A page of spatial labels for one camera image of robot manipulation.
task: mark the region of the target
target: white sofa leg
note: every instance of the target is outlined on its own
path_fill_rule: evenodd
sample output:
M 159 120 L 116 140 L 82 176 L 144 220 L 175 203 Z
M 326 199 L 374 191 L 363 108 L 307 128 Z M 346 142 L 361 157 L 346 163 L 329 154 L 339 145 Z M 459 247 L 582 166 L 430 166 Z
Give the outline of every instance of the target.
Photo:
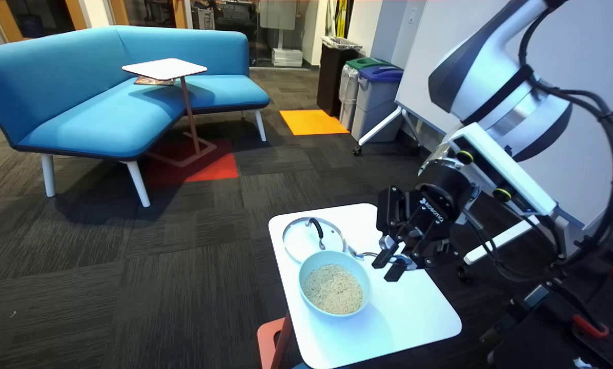
M 54 155 L 40 154 L 40 171 L 43 171 L 45 196 L 56 196 Z
M 258 126 L 260 140 L 266 142 L 264 123 L 262 123 L 260 111 L 255 111 L 255 126 Z
M 135 191 L 139 194 L 142 207 L 149 207 L 149 199 L 148 199 L 148 193 L 146 193 L 146 184 L 144 184 L 138 160 L 123 161 L 123 163 L 127 166 L 127 171 L 132 178 L 132 184 L 135 184 Z

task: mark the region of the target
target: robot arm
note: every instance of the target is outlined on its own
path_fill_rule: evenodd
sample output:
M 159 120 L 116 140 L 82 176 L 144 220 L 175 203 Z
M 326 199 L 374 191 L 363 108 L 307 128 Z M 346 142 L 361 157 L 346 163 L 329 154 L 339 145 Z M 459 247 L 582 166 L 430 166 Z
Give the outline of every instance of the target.
M 426 247 L 449 238 L 450 226 L 479 193 L 499 199 L 521 217 L 556 213 L 556 200 L 473 123 L 445 136 L 420 168 L 413 191 L 387 188 L 380 194 L 376 228 L 384 238 L 373 267 L 391 260 L 387 281 L 397 281 L 406 269 L 426 267 Z
M 521 60 L 508 58 L 505 44 L 524 27 L 528 31 L 566 0 L 510 0 L 476 34 L 454 47 L 429 75 L 430 100 L 463 120 L 449 132 L 418 171 L 413 191 L 389 188 L 380 194 L 376 228 L 384 232 L 382 253 L 373 267 L 391 260 L 387 281 L 406 269 L 426 267 L 424 247 L 449 238 L 452 224 L 470 218 L 479 193 L 499 199 L 517 215 L 553 217 L 561 230 L 545 224 L 557 247 L 575 243 L 579 226 L 517 163 L 549 147 L 566 128 L 570 103 L 559 87 L 545 87 Z M 607 106 L 590 111 L 613 125 Z
M 462 123 L 479 123 L 514 160 L 551 145 L 568 125 L 570 104 L 533 90 L 533 69 L 506 42 L 566 0 L 510 0 L 429 75 L 430 100 Z

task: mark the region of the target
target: orange floor mat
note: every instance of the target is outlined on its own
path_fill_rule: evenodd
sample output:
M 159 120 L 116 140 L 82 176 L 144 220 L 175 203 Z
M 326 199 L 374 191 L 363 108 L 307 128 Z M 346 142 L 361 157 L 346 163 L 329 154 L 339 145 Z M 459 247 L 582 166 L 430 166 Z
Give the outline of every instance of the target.
M 292 135 L 343 135 L 346 126 L 323 111 L 280 111 Z

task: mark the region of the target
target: dark gray carpet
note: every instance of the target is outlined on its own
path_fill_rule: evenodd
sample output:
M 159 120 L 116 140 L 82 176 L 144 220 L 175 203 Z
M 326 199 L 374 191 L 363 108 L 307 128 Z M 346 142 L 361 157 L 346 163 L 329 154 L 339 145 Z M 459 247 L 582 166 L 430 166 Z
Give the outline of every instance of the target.
M 253 69 L 272 104 L 201 116 L 232 142 L 239 178 L 151 188 L 142 209 L 116 161 L 36 154 L 0 132 L 0 366 L 258 366 L 255 327 L 284 314 L 266 220 L 373 200 L 423 154 L 353 155 L 350 135 L 291 136 L 278 108 L 316 108 L 316 69 Z

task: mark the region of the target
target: small white table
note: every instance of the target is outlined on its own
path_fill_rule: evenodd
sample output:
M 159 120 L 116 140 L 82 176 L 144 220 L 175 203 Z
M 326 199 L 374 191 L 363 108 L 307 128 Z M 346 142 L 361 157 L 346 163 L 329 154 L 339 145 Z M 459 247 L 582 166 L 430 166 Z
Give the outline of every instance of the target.
M 462 319 L 426 271 L 406 271 L 397 283 L 384 279 L 387 269 L 363 267 L 370 279 L 370 302 L 353 317 L 323 317 L 300 295 L 300 265 L 284 251 L 282 230 L 296 217 L 332 220 L 357 251 L 376 251 L 374 205 L 346 205 L 277 215 L 268 220 L 289 317 L 301 358 L 310 366 L 343 366 L 389 352 L 423 347 L 462 332 Z
M 144 62 L 144 63 L 128 63 L 128 66 L 123 66 L 123 69 L 128 74 L 138 74 L 138 75 L 153 77 L 153 80 L 181 77 L 182 103 L 184 103 L 186 120 L 189 120 L 189 128 L 191 128 L 189 136 L 195 144 L 195 154 L 184 160 L 172 160 L 172 157 L 166 157 L 166 155 L 159 155 L 153 151 L 149 151 L 148 155 L 182 168 L 182 166 L 197 161 L 199 157 L 207 155 L 209 151 L 213 151 L 218 147 L 214 144 L 201 140 L 197 132 L 197 120 L 191 111 L 189 90 L 186 90 L 186 80 L 184 80 L 191 74 L 202 74 L 207 69 L 205 66 L 191 63 L 191 62 L 177 60 L 177 58 L 166 58 L 166 60 L 151 60 L 151 62 Z

